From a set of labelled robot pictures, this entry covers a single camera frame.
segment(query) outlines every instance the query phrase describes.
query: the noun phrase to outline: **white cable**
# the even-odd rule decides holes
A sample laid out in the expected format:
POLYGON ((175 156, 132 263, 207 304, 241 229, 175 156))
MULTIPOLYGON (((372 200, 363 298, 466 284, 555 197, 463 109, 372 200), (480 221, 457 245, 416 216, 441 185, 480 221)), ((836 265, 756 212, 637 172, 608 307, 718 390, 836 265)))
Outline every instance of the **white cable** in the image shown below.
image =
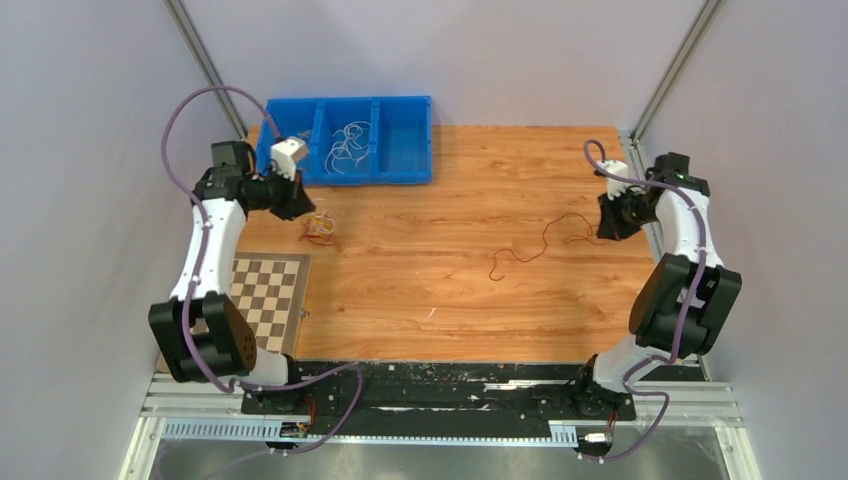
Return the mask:
POLYGON ((330 147, 330 151, 327 153, 327 158, 324 159, 324 169, 327 172, 330 172, 332 169, 335 173, 345 173, 336 167, 336 160, 350 160, 354 162, 354 169, 358 168, 359 162, 368 158, 368 143, 366 141, 365 145, 362 145, 359 143, 359 139, 365 135, 366 130, 370 129, 370 123, 359 120, 350 122, 345 125, 344 128, 336 130, 336 132, 333 133, 332 138, 335 138, 339 134, 341 134, 344 138, 336 141, 330 147), (354 151, 364 150, 364 152, 358 157, 354 157, 354 152, 351 151, 351 146, 354 151))

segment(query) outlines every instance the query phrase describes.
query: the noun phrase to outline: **cable bundle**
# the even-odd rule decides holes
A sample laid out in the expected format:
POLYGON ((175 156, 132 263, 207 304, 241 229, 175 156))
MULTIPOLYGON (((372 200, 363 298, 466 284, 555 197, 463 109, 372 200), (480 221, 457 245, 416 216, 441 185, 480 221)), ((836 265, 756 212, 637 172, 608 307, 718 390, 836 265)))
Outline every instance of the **cable bundle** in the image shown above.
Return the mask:
POLYGON ((336 221, 324 210, 321 213, 310 213, 301 220, 303 233, 300 240, 307 240, 315 245, 331 245, 333 233, 336 231, 336 221))
POLYGON ((359 162, 368 157, 368 135, 371 124, 365 121, 350 122, 344 128, 336 130, 333 138, 342 134, 344 138, 333 143, 327 158, 324 159, 324 169, 327 172, 345 173, 336 167, 337 160, 349 160, 353 162, 353 169, 359 168, 359 162))

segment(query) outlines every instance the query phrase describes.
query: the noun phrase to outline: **blue plastic bin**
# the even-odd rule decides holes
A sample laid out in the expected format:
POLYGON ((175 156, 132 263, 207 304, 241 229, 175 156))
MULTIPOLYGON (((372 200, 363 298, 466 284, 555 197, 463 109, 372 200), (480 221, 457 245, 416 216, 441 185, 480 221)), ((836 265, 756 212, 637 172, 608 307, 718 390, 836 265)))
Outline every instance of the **blue plastic bin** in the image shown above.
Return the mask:
MULTIPOLYGON (((267 109, 284 137, 309 143, 309 155, 298 163, 307 186, 433 180, 430 97, 272 99, 267 109)), ((272 137, 265 122, 259 171, 268 169, 272 137)))

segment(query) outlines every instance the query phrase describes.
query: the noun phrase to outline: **chessboard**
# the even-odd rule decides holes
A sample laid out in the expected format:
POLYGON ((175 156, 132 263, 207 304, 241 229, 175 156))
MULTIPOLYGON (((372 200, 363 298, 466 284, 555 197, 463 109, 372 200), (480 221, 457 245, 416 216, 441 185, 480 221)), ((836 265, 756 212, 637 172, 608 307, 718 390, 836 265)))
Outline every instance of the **chessboard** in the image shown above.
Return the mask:
MULTIPOLYGON (((272 353, 294 353, 309 264, 309 255, 236 253, 230 299, 253 329, 259 347, 272 353)), ((205 329, 199 322, 192 332, 205 329)), ((168 371, 161 355, 157 370, 168 371)))

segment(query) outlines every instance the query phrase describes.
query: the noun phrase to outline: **black mounting plate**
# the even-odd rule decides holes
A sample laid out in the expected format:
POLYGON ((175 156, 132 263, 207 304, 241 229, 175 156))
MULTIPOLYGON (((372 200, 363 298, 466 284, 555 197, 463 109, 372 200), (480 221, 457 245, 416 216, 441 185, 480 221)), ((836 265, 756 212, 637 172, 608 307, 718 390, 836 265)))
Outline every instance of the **black mounting plate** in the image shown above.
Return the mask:
MULTIPOLYGON (((297 362, 298 373, 314 376, 344 362, 297 362)), ((567 405, 568 387, 580 364, 361 363, 365 385, 344 435, 424 437, 547 438, 548 420, 580 419, 567 405), (540 385, 514 390, 486 384, 537 380, 540 385)), ((700 368, 660 367, 646 380, 704 381, 700 368)), ((308 396, 316 402, 311 433, 326 434, 347 409, 356 391, 356 374, 345 371, 294 392, 245 395, 242 413, 308 415, 308 396)), ((619 411, 621 421, 635 419, 632 405, 619 411)))

